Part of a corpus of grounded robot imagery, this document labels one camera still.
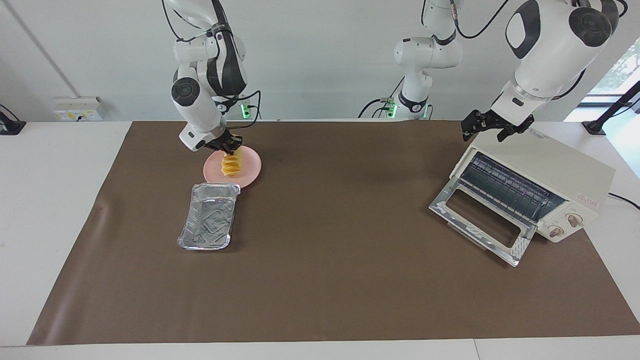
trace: window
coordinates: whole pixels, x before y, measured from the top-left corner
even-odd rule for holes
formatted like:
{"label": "window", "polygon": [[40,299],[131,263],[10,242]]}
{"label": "window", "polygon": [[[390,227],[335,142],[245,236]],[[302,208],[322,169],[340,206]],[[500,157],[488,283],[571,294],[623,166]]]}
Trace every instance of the window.
{"label": "window", "polygon": [[619,97],[640,80],[640,38],[590,91],[588,97]]}

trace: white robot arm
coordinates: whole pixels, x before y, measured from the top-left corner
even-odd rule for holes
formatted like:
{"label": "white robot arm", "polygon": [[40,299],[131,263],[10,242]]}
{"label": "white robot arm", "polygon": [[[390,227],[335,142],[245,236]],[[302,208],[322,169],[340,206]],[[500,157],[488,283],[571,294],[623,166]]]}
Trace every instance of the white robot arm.
{"label": "white robot arm", "polygon": [[[456,7],[463,0],[455,0]],[[404,85],[394,95],[396,117],[418,119],[424,115],[433,80],[428,69],[448,69],[462,60],[462,45],[456,39],[451,16],[451,0],[429,0],[422,22],[433,33],[431,37],[411,37],[401,40],[394,58],[405,72]]]}
{"label": "white robot arm", "polygon": [[180,139],[192,151],[207,147],[233,154],[242,138],[229,132],[223,114],[246,88],[244,45],[234,38],[219,0],[167,3],[186,22],[205,31],[191,41],[178,40],[174,46],[180,66],[171,93],[187,121]]}
{"label": "white robot arm", "polygon": [[503,129],[499,141],[523,133],[532,113],[602,52],[618,17],[614,0],[527,0],[506,28],[520,66],[488,112],[474,110],[463,120],[464,141],[487,129]]}

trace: black stand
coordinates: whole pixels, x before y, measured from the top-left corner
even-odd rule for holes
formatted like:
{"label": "black stand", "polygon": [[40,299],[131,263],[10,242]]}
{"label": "black stand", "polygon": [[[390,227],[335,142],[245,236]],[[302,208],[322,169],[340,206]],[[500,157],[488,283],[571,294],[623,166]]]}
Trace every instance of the black stand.
{"label": "black stand", "polygon": [[18,135],[27,123],[13,121],[0,111],[0,135]]}
{"label": "black stand", "polygon": [[620,100],[616,101],[615,104],[611,105],[611,107],[605,111],[604,114],[596,121],[584,121],[582,125],[587,130],[587,132],[591,135],[606,135],[602,130],[602,126],[607,122],[607,120],[611,119],[613,115],[615,115],[618,110],[622,109],[626,103],[628,103],[631,99],[633,99],[638,92],[640,92],[640,81],[638,81],[634,86],[631,86],[631,89],[620,97]]}

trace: toaster oven door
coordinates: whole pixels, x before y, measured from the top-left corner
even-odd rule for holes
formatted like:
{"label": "toaster oven door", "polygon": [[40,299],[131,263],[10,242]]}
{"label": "toaster oven door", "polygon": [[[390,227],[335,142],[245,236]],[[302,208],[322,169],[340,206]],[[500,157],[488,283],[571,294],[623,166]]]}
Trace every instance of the toaster oven door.
{"label": "toaster oven door", "polygon": [[[520,229],[515,241],[505,245],[452,210],[448,201],[462,191]],[[430,209],[469,240],[492,251],[511,266],[518,266],[538,222],[566,200],[534,184],[524,176],[477,152],[460,178],[452,177],[431,203]]]}

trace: oven label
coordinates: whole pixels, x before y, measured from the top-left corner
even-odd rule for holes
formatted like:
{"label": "oven label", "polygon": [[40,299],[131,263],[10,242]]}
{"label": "oven label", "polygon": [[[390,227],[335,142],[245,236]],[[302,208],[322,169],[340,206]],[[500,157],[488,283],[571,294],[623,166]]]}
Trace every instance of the oven label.
{"label": "oven label", "polygon": [[587,197],[587,195],[578,194],[578,200],[596,209],[600,207],[600,204],[596,200]]}

